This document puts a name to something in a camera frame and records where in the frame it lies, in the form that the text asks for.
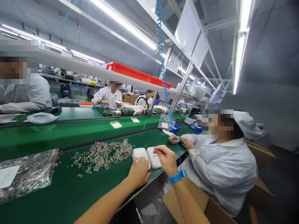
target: white hairnet cap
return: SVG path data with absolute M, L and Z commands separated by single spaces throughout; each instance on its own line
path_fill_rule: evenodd
M 256 140 L 267 134 L 266 130 L 258 128 L 255 120 L 247 112 L 234 111 L 234 120 L 243 131 L 244 138 L 248 140 Z

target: blue tray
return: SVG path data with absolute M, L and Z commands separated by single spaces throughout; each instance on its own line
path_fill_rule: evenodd
M 198 125 L 198 127 L 195 127 L 194 124 L 190 124 L 190 128 L 192 128 L 194 131 L 202 131 L 201 125 Z
M 178 124 L 175 124 L 174 127 L 171 127 L 171 130 L 173 132 L 177 132 L 179 129 L 181 129 L 181 126 L 179 126 Z
M 162 100 L 156 100 L 155 104 L 158 105 L 159 103 L 164 103 Z

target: wristband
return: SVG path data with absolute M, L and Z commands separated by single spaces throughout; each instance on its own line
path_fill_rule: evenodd
M 171 184 L 175 184 L 176 182 L 182 180 L 185 176 L 188 176 L 186 170 L 180 170 L 178 174 L 169 177 L 168 180 Z

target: red plastic crate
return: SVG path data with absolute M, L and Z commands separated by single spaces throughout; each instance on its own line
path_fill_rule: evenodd
M 123 64 L 117 63 L 117 62 L 110 62 L 107 63 L 107 70 L 111 70 L 126 76 L 130 76 L 135 79 L 139 79 L 145 82 L 149 82 L 158 86 L 163 86 L 163 81 L 158 78 L 154 78 L 151 75 L 145 74 L 141 71 L 135 70 L 133 68 L 130 68 L 128 66 L 125 66 Z M 166 83 L 166 88 L 170 89 L 171 88 L 170 83 Z
M 145 82 L 152 81 L 152 76 L 145 74 L 143 72 L 140 72 L 138 70 L 132 69 L 128 66 L 125 66 L 123 64 L 117 63 L 117 62 L 110 62 L 107 64 L 107 70 L 115 71 L 117 73 L 121 73 L 126 76 L 130 76 L 135 79 L 139 79 Z

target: white device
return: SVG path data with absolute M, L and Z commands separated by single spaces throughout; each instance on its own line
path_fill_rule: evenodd
M 154 154 L 154 147 L 148 147 L 146 150 L 146 154 L 149 157 L 149 163 L 153 169 L 160 169 L 162 168 L 160 158 L 157 154 Z
M 196 122 L 196 120 L 194 120 L 194 119 L 192 119 L 192 118 L 186 118 L 186 119 L 184 120 L 184 122 L 185 122 L 186 124 L 188 124 L 188 125 L 191 125 L 191 124 L 193 124 L 194 122 Z
M 181 110 L 182 110 L 183 113 L 185 113 L 185 112 L 187 112 L 188 109 L 187 108 L 181 108 Z
M 120 127 L 122 127 L 122 125 L 118 121 L 112 121 L 112 122 L 110 122 L 110 124 L 114 128 L 120 128 Z
M 140 122 L 137 118 L 131 118 L 131 120 L 132 120 L 134 123 L 138 123 L 138 122 Z
M 149 158 L 146 154 L 145 148 L 136 148 L 136 149 L 134 149 L 133 153 L 132 153 L 132 157 L 133 157 L 133 159 L 135 157 L 137 157 L 137 161 L 140 157 L 145 157 L 149 161 Z

